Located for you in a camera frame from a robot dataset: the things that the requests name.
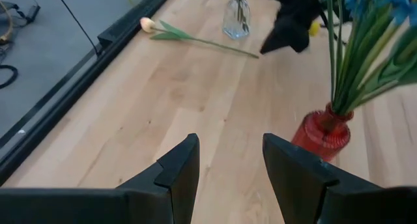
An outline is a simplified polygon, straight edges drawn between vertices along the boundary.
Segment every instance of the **tulip stem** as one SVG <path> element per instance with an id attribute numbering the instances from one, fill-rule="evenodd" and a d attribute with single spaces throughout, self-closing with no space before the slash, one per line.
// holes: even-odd
<path id="1" fill-rule="evenodd" d="M 158 29 L 158 28 L 153 28 L 153 29 L 155 31 L 159 31 L 159 32 L 172 33 L 171 31 L 167 31 L 165 29 Z M 181 38 L 181 39 L 184 39 L 184 40 L 193 40 L 193 41 L 198 41 L 198 42 L 210 44 L 210 45 L 213 45 L 213 46 L 218 46 L 220 48 L 229 49 L 229 50 L 236 51 L 236 52 L 239 52 L 239 53 L 243 53 L 245 55 L 249 55 L 250 57 L 259 59 L 259 56 L 255 55 L 255 54 L 252 54 L 250 52 L 242 51 L 240 49 L 236 49 L 236 48 L 232 48 L 232 47 L 229 47 L 229 46 L 221 45 L 221 44 L 218 44 L 218 43 L 215 43 L 215 42 L 211 42 L 211 41 L 207 41 L 207 40 L 203 40 L 203 39 L 199 39 L 199 38 Z"/>

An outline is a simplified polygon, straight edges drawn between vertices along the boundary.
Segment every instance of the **flower bouquet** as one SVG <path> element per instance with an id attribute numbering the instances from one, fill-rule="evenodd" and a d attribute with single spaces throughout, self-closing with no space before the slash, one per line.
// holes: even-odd
<path id="1" fill-rule="evenodd" d="M 417 82 L 417 0 L 325 0 L 327 10 L 343 7 L 352 18 L 352 32 L 346 47 L 335 31 L 333 13 L 328 13 L 331 101 L 325 111 L 308 114 L 292 142 L 331 160 L 350 141 L 346 125 L 353 111 L 399 86 Z M 391 40 L 394 45 L 377 63 Z"/>

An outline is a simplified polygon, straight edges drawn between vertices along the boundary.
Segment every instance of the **clear glass vase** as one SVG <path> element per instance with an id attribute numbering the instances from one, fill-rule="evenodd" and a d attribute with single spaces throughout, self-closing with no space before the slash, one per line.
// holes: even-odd
<path id="1" fill-rule="evenodd" d="M 304 117 L 291 142 L 324 161 L 331 161 L 351 140 L 346 122 L 352 118 L 353 112 L 338 116 L 328 104 L 325 111 L 314 111 Z"/>
<path id="2" fill-rule="evenodd" d="M 250 33 L 250 9 L 246 0 L 230 0 L 226 6 L 223 32 L 232 39 L 243 38 Z"/>

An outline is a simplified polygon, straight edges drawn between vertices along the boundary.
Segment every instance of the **vase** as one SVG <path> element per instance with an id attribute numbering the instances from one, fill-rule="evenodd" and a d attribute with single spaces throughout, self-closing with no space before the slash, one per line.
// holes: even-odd
<path id="1" fill-rule="evenodd" d="M 223 19 L 223 32 L 232 39 L 249 35 L 250 9 L 246 0 L 228 2 Z"/>
<path id="2" fill-rule="evenodd" d="M 338 116 L 331 106 L 327 104 L 326 110 L 307 114 L 291 141 L 324 161 L 331 161 L 351 140 L 346 122 L 353 118 L 353 112 Z"/>

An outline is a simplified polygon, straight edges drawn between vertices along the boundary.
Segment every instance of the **wooden tabletop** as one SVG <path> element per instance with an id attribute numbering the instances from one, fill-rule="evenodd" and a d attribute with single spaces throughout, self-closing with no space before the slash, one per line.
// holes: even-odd
<path id="1" fill-rule="evenodd" d="M 169 0 L 153 19 L 257 53 L 279 4 L 248 0 L 252 33 L 222 33 L 228 0 Z M 139 32 L 5 186 L 114 188 L 187 133 L 201 140 L 193 223 L 283 223 L 266 175 L 262 135 L 291 140 L 330 99 L 326 31 L 309 50 L 260 59 Z M 355 112 L 335 164 L 380 186 L 417 185 L 417 91 L 398 89 Z"/>

